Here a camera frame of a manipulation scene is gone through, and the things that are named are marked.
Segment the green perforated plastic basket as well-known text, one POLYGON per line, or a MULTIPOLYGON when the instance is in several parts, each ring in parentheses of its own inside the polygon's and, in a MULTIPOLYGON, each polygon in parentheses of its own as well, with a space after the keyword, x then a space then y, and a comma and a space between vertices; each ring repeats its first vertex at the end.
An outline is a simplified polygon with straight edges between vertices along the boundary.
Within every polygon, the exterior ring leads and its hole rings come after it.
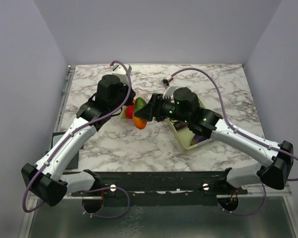
POLYGON ((212 141, 211 139, 207 139, 199 144, 190 146, 190 142, 195 134, 189 130, 188 124, 171 119, 167 119, 166 121, 183 152, 188 152, 212 141))

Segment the green toy mango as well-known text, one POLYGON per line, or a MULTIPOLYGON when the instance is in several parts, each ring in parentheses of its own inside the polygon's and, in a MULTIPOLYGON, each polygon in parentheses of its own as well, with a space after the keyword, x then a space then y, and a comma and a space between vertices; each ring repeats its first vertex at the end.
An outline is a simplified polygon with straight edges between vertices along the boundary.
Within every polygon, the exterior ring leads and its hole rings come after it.
POLYGON ((133 123, 137 129, 144 129, 147 125, 147 121, 142 118, 142 109, 146 106, 146 101, 138 97, 134 102, 134 111, 133 111, 133 123))

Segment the clear zip top bag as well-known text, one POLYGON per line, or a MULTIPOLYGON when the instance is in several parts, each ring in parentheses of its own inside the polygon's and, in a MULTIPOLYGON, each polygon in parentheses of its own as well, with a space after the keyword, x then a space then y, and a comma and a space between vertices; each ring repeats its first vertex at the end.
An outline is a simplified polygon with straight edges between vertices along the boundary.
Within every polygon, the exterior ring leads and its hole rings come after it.
POLYGON ((133 99, 133 105, 126 106, 120 109, 120 111, 113 115, 113 117, 119 117, 122 119, 133 120, 133 124, 138 129, 144 129, 147 125, 147 121, 135 116, 135 112, 142 109, 146 105, 146 101, 142 97, 133 99))

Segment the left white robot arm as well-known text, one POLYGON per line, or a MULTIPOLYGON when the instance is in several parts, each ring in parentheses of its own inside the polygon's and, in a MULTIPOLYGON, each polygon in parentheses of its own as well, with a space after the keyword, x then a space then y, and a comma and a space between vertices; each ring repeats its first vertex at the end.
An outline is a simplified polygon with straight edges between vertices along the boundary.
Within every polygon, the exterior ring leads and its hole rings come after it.
POLYGON ((32 192, 53 207, 65 195, 84 191, 93 196, 99 192, 97 175, 83 171, 76 175, 64 175, 69 162, 85 142, 94 136, 110 120, 113 114, 133 103, 131 77, 107 74, 101 78, 97 91, 81 105, 69 129, 53 148, 34 165, 25 164, 21 174, 26 192, 32 192))

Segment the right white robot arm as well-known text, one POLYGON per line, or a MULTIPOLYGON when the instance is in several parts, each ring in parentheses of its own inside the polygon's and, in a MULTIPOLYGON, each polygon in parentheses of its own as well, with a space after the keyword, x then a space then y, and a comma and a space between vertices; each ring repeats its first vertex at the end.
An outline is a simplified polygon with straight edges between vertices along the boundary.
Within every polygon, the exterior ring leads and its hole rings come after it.
POLYGON ((187 124, 190 131, 206 139, 225 143, 257 161, 238 169, 226 169, 218 188, 229 194, 243 185, 263 183, 282 190, 288 180, 294 160, 293 145, 288 141, 273 142, 238 127, 232 128, 223 117, 200 105, 198 96, 187 87, 175 89, 173 98, 152 94, 149 102, 135 111, 135 116, 146 121, 172 119, 187 124))

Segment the red toy bell pepper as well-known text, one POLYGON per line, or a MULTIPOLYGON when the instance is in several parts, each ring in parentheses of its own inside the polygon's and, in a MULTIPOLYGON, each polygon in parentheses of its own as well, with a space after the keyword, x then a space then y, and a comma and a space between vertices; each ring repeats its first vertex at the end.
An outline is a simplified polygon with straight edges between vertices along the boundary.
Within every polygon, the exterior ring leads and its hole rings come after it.
POLYGON ((128 106, 125 109, 125 116, 126 116, 126 118, 128 118, 128 119, 132 119, 133 118, 134 108, 135 108, 134 106, 128 106))

